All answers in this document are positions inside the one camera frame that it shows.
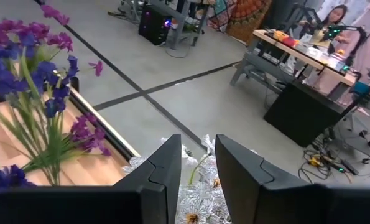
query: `black box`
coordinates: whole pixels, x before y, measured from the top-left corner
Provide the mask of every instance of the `black box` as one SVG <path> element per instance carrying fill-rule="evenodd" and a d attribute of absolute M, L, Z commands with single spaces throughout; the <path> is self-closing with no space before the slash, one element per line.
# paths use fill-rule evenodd
<path fill-rule="evenodd" d="M 343 110 L 326 96 L 295 80 L 285 87 L 264 119 L 299 146 L 307 147 L 341 119 Z"/>
<path fill-rule="evenodd" d="M 167 40 L 171 21 L 171 15 L 148 4 L 142 10 L 138 33 L 154 45 L 160 45 Z"/>

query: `black hair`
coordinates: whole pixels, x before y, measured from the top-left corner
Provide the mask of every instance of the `black hair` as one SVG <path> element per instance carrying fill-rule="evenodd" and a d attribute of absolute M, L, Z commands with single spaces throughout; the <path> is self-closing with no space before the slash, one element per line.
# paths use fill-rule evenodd
<path fill-rule="evenodd" d="M 328 13 L 328 15 L 326 16 L 326 19 L 324 19 L 324 20 L 323 20 L 323 22 L 322 22 L 322 23 L 323 23 L 324 25 L 328 25 L 328 23 L 329 23 L 329 16 L 330 16 L 330 14 L 331 14 L 335 9 L 342 9 L 342 10 L 344 11 L 344 13 L 342 13 L 341 18 L 334 22 L 334 24 L 335 24 L 335 25 L 337 25 L 337 24 L 339 24 L 339 23 L 341 22 L 341 20 L 345 17 L 346 12 L 348 11 L 348 7 L 347 7 L 347 6 L 345 6 L 344 4 L 339 5 L 339 6 L 335 6 L 335 7 L 334 7 L 334 8 L 333 8 L 329 13 Z"/>

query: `red object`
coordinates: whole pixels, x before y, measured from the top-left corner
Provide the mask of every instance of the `red object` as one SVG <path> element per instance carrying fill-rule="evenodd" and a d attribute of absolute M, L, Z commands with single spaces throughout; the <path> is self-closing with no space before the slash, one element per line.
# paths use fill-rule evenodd
<path fill-rule="evenodd" d="M 295 44 L 297 44 L 297 42 L 291 37 L 284 38 L 282 43 L 289 46 L 289 47 L 294 47 Z"/>

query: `colorful tapestry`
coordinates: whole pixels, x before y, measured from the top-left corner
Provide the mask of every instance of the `colorful tapestry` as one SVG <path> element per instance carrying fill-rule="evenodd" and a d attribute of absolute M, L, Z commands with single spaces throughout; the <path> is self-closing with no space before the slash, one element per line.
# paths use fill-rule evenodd
<path fill-rule="evenodd" d="M 217 31 L 226 32 L 226 27 L 236 3 L 237 0 L 217 0 L 216 4 L 208 11 L 207 25 Z"/>
<path fill-rule="evenodd" d="M 249 44 L 271 3 L 272 0 L 238 0 L 226 32 Z"/>

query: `floor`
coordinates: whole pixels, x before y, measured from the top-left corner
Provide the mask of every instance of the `floor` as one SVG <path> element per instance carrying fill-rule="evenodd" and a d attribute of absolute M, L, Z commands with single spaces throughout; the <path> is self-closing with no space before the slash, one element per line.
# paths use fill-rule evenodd
<path fill-rule="evenodd" d="M 165 47 L 153 46 L 139 36 L 134 24 L 107 15 L 118 7 L 117 0 L 49 3 L 70 17 L 68 27 L 43 18 L 33 0 L 0 0 L 0 19 L 44 22 L 54 32 L 69 33 L 73 54 L 84 68 L 80 93 L 141 155 L 151 155 L 161 137 L 180 133 L 183 144 L 200 158 L 205 153 L 200 139 L 222 133 L 297 175 L 303 149 L 262 118 L 265 99 L 270 104 L 274 97 L 244 77 L 236 87 L 229 85 L 234 66 L 246 50 L 243 44 L 207 28 L 196 47 L 183 42 L 176 52 L 170 52 L 183 55 L 188 50 L 187 57 L 173 58 Z M 62 54 L 56 63 L 64 66 L 66 59 Z M 97 60 L 104 62 L 101 77 L 87 70 L 88 62 Z M 370 131 L 370 118 L 358 116 Z M 343 151 L 341 156 L 359 169 L 361 175 L 354 182 L 370 182 L 370 164 L 358 162 L 362 155 Z M 348 181 L 336 173 L 325 182 Z"/>

